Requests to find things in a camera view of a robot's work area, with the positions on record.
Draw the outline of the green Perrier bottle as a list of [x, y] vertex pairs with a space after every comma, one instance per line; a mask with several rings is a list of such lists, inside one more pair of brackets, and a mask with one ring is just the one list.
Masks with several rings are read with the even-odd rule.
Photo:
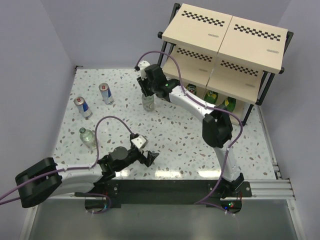
[[203, 100], [206, 101], [207, 103], [210, 104], [215, 104], [218, 100], [219, 94], [215, 91], [208, 90], [205, 95]]
[[235, 107], [236, 107], [236, 103], [237, 103], [237, 100], [233, 97], [227, 97], [222, 105], [224, 107], [225, 110], [227, 110], [228, 112], [233, 112]]
[[192, 93], [193, 95], [196, 95], [197, 94], [197, 86], [194, 85], [194, 84], [191, 84], [189, 83], [187, 86], [186, 86], [186, 89]]

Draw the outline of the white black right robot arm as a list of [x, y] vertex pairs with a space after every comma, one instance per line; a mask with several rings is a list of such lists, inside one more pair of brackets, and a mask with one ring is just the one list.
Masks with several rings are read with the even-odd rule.
[[140, 76], [137, 81], [146, 96], [156, 95], [178, 105], [196, 117], [202, 124], [202, 139], [214, 149], [221, 166], [223, 192], [230, 197], [241, 190], [244, 176], [241, 173], [232, 149], [233, 126], [226, 111], [216, 108], [198, 98], [191, 99], [177, 79], [167, 79], [161, 67], [147, 61], [134, 67]]

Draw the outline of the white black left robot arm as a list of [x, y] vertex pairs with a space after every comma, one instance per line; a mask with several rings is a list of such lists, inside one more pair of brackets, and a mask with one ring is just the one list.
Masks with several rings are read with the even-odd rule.
[[47, 198], [68, 193], [90, 193], [99, 196], [104, 184], [115, 178], [116, 173], [138, 161], [150, 167], [158, 152], [143, 151], [133, 146], [119, 146], [98, 160], [95, 167], [56, 163], [47, 157], [22, 171], [15, 177], [20, 202], [23, 208], [43, 203]]

